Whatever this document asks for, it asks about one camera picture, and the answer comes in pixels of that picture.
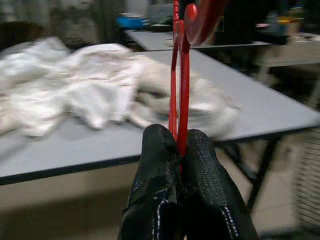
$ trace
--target blue object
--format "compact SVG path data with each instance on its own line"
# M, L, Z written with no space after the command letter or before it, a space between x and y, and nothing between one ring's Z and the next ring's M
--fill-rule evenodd
M129 18L125 16L119 16L116 22L126 30L141 29L146 25L146 19L144 18Z

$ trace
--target white cloth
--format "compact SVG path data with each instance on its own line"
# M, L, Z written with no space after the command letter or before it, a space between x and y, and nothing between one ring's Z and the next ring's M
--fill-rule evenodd
M118 44L103 44L80 49L66 62L69 86L66 102L74 116L94 129L108 121L123 121L137 88L144 65L129 50Z
M141 127L154 123L167 127L170 67L147 57L144 57L144 64L145 71L138 83L139 93L129 118ZM177 93L180 82L179 72L177 69ZM210 137L218 137L231 129L239 111L240 107L233 104L231 98L217 89L212 81L190 71L189 129L199 129Z
M54 109L52 91L38 80L51 73L68 54L69 50L56 37L33 45L19 44L1 53L0 133L21 127L28 136L42 136L55 125L57 113L52 111L61 109Z
M42 137L67 112L94 129L127 117L142 61L119 44L89 46L70 55L65 49L57 38L48 38L0 61L0 86L9 99L0 101L0 121L6 122L0 133L19 126L26 136ZM12 126L8 119L15 119Z

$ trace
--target table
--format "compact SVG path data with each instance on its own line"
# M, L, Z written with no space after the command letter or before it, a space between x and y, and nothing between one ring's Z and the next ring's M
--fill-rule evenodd
M140 47L145 51L171 51L172 45L168 46L166 44L167 40L173 39L172 32L151 32L151 31L135 31L126 30L125 33L134 40ZM231 45L209 45L202 44L200 46L193 46L192 49L202 50L202 51L214 51L214 50L227 50L234 48L256 48L269 46L269 43L262 41L255 41L251 44L231 44Z
M320 41L293 41L287 45L272 45L264 49L264 53L257 59L256 64L260 66L256 79L267 84L267 76L270 68L320 64ZM320 70L308 100L308 106L315 108L320 99Z
M171 51L143 54L162 63L171 62ZM248 201L252 209L278 141L290 133L317 127L320 115L196 50L190 51L190 65L203 77L214 80L242 107L229 133L212 141L225 149L253 183ZM142 133L141 128L130 123L94 131L74 118L65 120L42 140L9 132L0 137L0 185L136 162ZM257 174L245 165L237 148L238 142L256 139L269 140Z

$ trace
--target table surface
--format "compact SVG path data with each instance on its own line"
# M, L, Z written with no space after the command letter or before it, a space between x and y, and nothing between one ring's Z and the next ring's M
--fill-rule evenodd
M172 53L133 54L169 63ZM235 126L218 142L285 135L320 123L316 111L196 50L190 51L190 65L241 106ZM18 131L6 133L0 137L0 185L135 162L142 133L131 123L95 131L71 117L41 140L20 136Z
M126 30L125 33L139 44L146 51L169 51L172 46L166 44L167 40L173 39L172 32L151 32L151 31L135 31ZM249 47L262 47L269 46L270 43L255 41L250 44L229 44L229 45L209 45L202 44L200 46L191 47L192 49L199 50L218 50L218 49L232 49L232 48L249 48Z

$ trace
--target red plastic hook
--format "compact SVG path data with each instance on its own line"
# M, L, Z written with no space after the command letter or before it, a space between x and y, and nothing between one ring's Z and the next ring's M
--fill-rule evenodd
M171 60L171 97L169 130L177 142L180 154L186 154L189 111L190 46L202 44L214 30L223 14L225 0L201 0L199 7L189 4L184 20L179 20L179 0L173 1L173 50ZM177 131L176 66L180 56L180 105Z

